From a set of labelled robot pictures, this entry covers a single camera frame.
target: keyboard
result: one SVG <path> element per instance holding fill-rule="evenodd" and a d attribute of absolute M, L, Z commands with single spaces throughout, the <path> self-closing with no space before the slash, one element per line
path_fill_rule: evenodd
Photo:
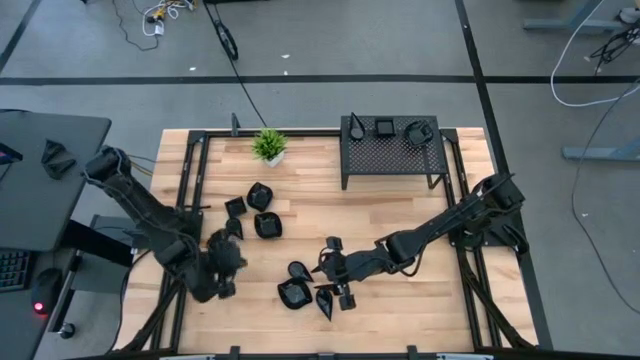
<path fill-rule="evenodd" d="M 0 293 L 25 289 L 32 262 L 29 251 L 0 249 Z"/>

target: metal mesh platform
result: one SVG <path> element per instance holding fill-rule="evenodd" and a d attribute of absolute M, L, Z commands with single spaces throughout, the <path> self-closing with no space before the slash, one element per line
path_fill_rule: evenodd
<path fill-rule="evenodd" d="M 359 116 L 365 127 L 362 140 L 349 137 L 349 116 L 341 118 L 341 161 L 343 189 L 348 175 L 446 174 L 442 137 L 435 116 L 392 116 L 396 135 L 376 136 L 375 116 Z M 426 146 L 412 147 L 404 136 L 405 128 L 414 121 L 427 121 L 434 137 Z"/>

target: table leg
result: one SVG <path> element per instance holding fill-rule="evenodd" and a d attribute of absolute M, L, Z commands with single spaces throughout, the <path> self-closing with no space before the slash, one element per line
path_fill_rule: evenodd
<path fill-rule="evenodd" d="M 67 224 L 62 246 L 82 250 L 125 267 L 131 266 L 133 260 L 130 246 L 73 220 Z"/>

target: computer mouse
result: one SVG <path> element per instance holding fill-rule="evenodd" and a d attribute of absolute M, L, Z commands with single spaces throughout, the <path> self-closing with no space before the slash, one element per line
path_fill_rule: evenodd
<path fill-rule="evenodd" d="M 31 288 L 31 305 L 38 314 L 50 314 L 56 306 L 60 288 L 62 286 L 62 272 L 55 268 L 43 270 Z"/>

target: potted plant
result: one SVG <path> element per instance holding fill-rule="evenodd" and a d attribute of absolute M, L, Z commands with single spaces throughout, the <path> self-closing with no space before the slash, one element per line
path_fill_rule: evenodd
<path fill-rule="evenodd" d="M 257 158 L 264 160 L 269 167 L 274 167 L 284 158 L 286 144 L 286 136 L 275 129 L 264 128 L 253 139 L 251 150 Z"/>

